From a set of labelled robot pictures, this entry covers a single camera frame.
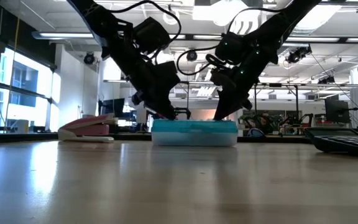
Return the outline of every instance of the pipe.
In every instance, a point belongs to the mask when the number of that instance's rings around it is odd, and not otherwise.
[[[255,98],[255,105],[254,105],[254,107],[255,107],[255,114],[257,114],[257,104],[256,104],[256,95],[257,95],[257,93],[256,93],[256,85],[254,85],[254,91],[255,91],[255,96],[254,96],[254,98]]]
[[[296,97],[296,120],[299,121],[299,98],[298,98],[298,86],[295,86]]]

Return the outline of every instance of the blue plastic container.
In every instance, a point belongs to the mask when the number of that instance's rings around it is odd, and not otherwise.
[[[152,127],[157,146],[233,146],[238,130],[233,121],[170,121],[156,119]]]

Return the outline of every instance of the cable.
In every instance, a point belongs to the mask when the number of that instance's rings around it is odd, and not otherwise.
[[[221,61],[214,55],[207,54],[205,56],[205,59],[208,63],[210,63],[211,65],[215,65],[216,67],[218,67],[220,69],[228,69],[227,67],[224,66],[226,64],[226,62]]]
[[[349,113],[349,118],[358,125],[358,119],[355,116],[352,116],[352,114]]]
[[[177,34],[171,39],[170,43],[172,43],[174,40],[176,40],[178,38],[178,36],[180,35],[181,33],[181,23],[180,23],[180,20],[177,18],[177,16],[175,16],[174,14],[172,14],[170,11],[167,11],[165,9],[163,9],[161,6],[159,6],[157,3],[153,2],[153,1],[150,1],[150,0],[143,0],[143,1],[140,1],[136,4],[133,4],[125,9],[120,9],[120,10],[109,10],[111,13],[123,13],[123,12],[127,12],[133,8],[136,8],[138,6],[141,6],[143,4],[152,4],[153,6],[155,6],[157,9],[159,9],[160,11],[168,14],[169,16],[172,16],[177,22],[178,22],[178,26],[179,26],[179,29],[178,29],[178,32]]]
[[[181,55],[179,55],[178,60],[177,60],[177,69],[178,69],[178,71],[179,71],[180,73],[184,74],[184,75],[187,75],[187,76],[196,75],[197,73],[203,71],[204,69],[206,69],[206,68],[210,65],[210,63],[208,63],[208,64],[206,64],[205,66],[201,67],[197,72],[185,73],[185,72],[183,72],[183,71],[180,69],[180,67],[179,67],[179,60],[180,60],[185,54],[187,54],[188,52],[191,52],[191,51],[197,52],[197,51],[203,51],[203,50],[212,50],[212,49],[215,49],[216,47],[217,47],[217,45],[216,45],[216,46],[213,46],[213,47],[203,48],[203,49],[190,49],[190,50],[187,50],[187,51],[183,52]]]
[[[157,56],[158,56],[158,54],[161,52],[161,49],[157,49],[156,51],[155,51],[155,53],[153,54],[153,56],[150,58],[150,60],[152,60],[152,59],[155,59],[154,61],[155,61],[155,64],[156,65],[158,65],[158,63],[157,63]]]
[[[324,67],[320,64],[320,62],[316,59],[316,57],[312,53],[310,53],[310,55],[313,56],[313,58],[316,60],[317,64],[321,67],[321,69],[323,69],[324,73],[326,75],[330,76],[328,74],[328,72],[324,69]],[[352,103],[354,103],[358,107],[357,103],[355,103],[355,101],[353,101],[352,98],[336,82],[334,82],[334,83],[352,101]]]
[[[267,8],[264,8],[264,7],[249,7],[247,9],[243,9],[241,11],[239,11],[236,16],[234,16],[234,18],[230,21],[230,24],[229,24],[229,28],[227,29],[227,31],[229,32],[230,31],[230,28],[234,22],[234,20],[236,20],[236,17],[242,13],[242,12],[245,12],[245,11],[250,11],[250,10],[258,10],[258,11],[264,11],[264,12],[282,12],[284,11],[286,8],[284,9],[267,9]]]

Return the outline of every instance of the ceiling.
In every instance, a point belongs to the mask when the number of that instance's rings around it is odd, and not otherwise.
[[[278,6],[285,5],[289,0],[278,0]],[[26,23],[44,32],[88,32],[79,15],[65,1],[56,0],[2,0],[1,5],[8,11],[19,16]],[[104,7],[111,9],[122,9],[124,6],[113,6],[103,4]],[[226,31],[225,27],[215,25],[212,21],[194,21],[192,10],[194,0],[184,0],[180,13],[183,34],[220,34]],[[170,33],[177,32],[177,25],[168,25],[163,20],[163,14],[156,11],[152,6],[145,6],[145,11],[141,7],[135,10],[117,14],[117,17],[135,26],[145,18],[151,16],[158,20]],[[315,30],[311,35],[323,36],[358,36],[358,7],[342,7],[327,23]],[[87,51],[99,51],[94,40],[70,40],[61,42],[66,44],[66,49],[75,55],[84,55]],[[170,45],[172,54],[181,52],[188,48],[210,47],[216,45],[212,41],[175,41]],[[356,66],[358,62],[358,45],[351,44],[312,44],[313,55],[325,70],[334,70],[337,82],[349,81],[349,69]],[[290,69],[280,63],[279,65],[269,65],[265,69],[265,75],[261,79],[267,82],[310,82],[311,77],[318,79],[319,75],[324,75],[323,69],[316,63],[312,56],[307,56],[301,63],[296,64]],[[180,62],[182,70],[194,72],[196,63],[187,62],[183,59]],[[188,80],[188,77],[181,76],[181,79]]]

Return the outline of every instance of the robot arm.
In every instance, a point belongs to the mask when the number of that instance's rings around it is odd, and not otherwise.
[[[171,41],[161,24],[150,17],[133,27],[93,0],[67,1],[102,47],[102,57],[110,56],[137,90],[132,96],[133,103],[138,105],[143,101],[154,113],[175,119],[174,108],[168,99],[169,91],[180,82],[175,63],[154,65],[144,59],[145,55],[168,47]],[[155,5],[152,1],[142,2]]]
[[[236,66],[217,66],[212,71],[211,81],[223,88],[218,92],[219,103],[215,120],[223,119],[242,107],[248,110],[252,108],[248,100],[249,90],[259,82],[259,75],[269,62],[278,63],[277,50],[290,36],[297,23],[320,2],[321,0],[293,0],[288,7],[280,10],[250,34],[223,34],[215,55],[222,62]]]

